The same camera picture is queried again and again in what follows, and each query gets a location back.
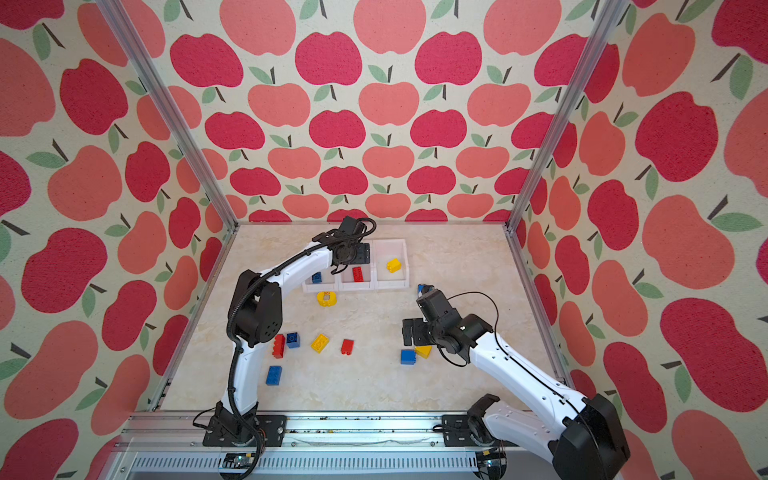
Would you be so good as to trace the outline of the white bin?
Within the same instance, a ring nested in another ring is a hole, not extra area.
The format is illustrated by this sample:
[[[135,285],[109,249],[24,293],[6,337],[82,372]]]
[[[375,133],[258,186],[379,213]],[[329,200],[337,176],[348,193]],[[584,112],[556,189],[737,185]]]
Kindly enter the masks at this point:
[[[371,241],[375,290],[403,290],[410,287],[407,244],[404,239]]]
[[[332,267],[328,267],[313,273],[302,284],[303,292],[313,294],[320,292],[338,292],[340,290],[341,281],[338,279],[337,275],[332,273],[332,270]]]
[[[376,287],[376,268],[373,264],[349,265],[338,275],[341,292],[373,291]]]

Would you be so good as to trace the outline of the yellow lego small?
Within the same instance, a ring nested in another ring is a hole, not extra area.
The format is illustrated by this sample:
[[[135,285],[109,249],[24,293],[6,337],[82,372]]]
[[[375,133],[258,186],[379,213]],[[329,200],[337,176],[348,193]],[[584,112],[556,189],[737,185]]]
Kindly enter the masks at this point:
[[[402,269],[402,263],[399,259],[394,258],[386,264],[386,268],[389,273],[396,273]]]

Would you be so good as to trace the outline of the yellow lego angled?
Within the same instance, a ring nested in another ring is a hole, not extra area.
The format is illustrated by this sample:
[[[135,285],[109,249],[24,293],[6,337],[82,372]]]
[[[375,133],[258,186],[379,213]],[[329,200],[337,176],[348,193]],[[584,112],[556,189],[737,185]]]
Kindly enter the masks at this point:
[[[329,338],[324,334],[318,334],[317,337],[311,342],[310,348],[320,354],[329,344]]]

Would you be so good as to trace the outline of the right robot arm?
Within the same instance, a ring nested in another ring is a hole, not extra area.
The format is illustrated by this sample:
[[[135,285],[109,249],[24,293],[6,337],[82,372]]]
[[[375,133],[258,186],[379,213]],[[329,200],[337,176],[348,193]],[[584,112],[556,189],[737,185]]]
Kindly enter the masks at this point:
[[[475,314],[463,316],[449,297],[428,285],[419,293],[418,318],[403,322],[407,346],[435,346],[495,378],[526,406],[510,407],[486,394],[468,410],[480,442],[510,442],[552,464],[561,479],[614,479],[631,451],[614,404],[587,396],[520,355]]]

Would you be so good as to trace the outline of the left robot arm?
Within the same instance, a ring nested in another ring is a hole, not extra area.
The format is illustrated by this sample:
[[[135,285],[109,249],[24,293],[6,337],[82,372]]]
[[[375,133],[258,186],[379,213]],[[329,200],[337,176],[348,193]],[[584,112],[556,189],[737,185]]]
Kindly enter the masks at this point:
[[[346,216],[338,227],[315,235],[290,258],[260,272],[245,270],[238,277],[226,323],[233,354],[226,390],[214,415],[237,441],[243,443],[258,434],[258,385],[252,376],[261,367],[263,349],[283,325],[283,297],[315,273],[343,272],[355,262],[358,245],[376,228],[371,218]]]

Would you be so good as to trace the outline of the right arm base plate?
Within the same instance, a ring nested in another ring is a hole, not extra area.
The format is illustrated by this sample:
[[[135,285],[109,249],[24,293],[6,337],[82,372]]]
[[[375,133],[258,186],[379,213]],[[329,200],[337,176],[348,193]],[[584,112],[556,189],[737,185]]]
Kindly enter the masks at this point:
[[[515,443],[492,436],[479,417],[468,414],[445,414],[432,430],[443,436],[447,447],[517,447]]]

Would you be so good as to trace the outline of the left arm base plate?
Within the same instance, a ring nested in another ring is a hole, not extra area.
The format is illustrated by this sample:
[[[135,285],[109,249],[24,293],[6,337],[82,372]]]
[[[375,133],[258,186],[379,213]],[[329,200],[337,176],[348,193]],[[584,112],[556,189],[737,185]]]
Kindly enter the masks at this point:
[[[285,415],[246,415],[246,426],[223,411],[215,415],[206,427],[202,444],[205,447],[255,448],[256,437],[262,445],[280,447],[286,433]]]

